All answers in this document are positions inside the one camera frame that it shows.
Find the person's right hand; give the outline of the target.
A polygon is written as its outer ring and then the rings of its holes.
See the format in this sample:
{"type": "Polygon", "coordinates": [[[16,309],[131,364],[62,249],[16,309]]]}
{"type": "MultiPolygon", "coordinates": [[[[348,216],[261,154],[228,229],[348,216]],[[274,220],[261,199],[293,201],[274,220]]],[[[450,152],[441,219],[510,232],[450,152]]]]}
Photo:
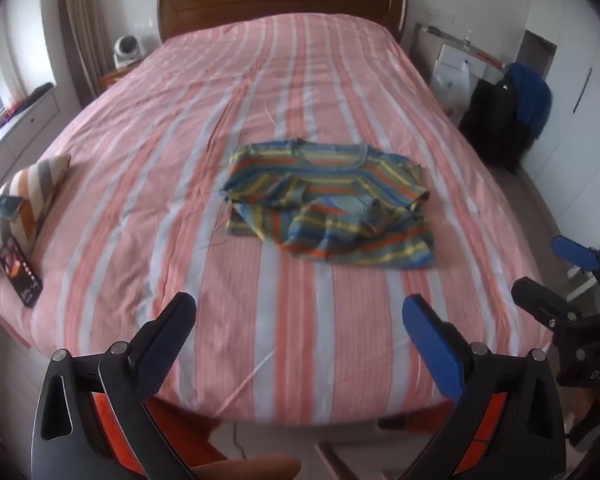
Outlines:
{"type": "Polygon", "coordinates": [[[579,389],[574,396],[573,425],[567,434],[572,445],[580,443],[600,426],[600,388],[579,389]]]}

